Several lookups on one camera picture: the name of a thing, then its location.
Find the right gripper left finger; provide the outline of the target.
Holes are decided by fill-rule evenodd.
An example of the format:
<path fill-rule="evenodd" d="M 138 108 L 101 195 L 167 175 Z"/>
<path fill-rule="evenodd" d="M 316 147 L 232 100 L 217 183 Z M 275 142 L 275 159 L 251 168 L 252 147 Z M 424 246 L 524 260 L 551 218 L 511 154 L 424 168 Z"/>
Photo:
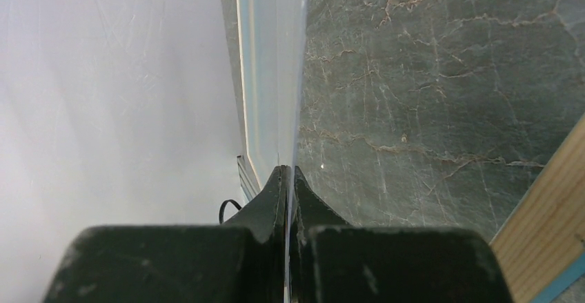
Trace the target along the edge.
<path fill-rule="evenodd" d="M 282 302 L 289 168 L 219 225 L 93 226 L 44 302 Z"/>

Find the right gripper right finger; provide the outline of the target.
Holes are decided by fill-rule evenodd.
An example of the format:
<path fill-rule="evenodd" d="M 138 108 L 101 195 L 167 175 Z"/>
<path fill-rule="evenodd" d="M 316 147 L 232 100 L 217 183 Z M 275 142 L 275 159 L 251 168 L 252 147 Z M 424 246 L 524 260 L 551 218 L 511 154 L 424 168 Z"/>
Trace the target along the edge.
<path fill-rule="evenodd" d="M 294 176 L 293 302 L 511 302 L 497 259 L 476 232 L 352 226 Z"/>

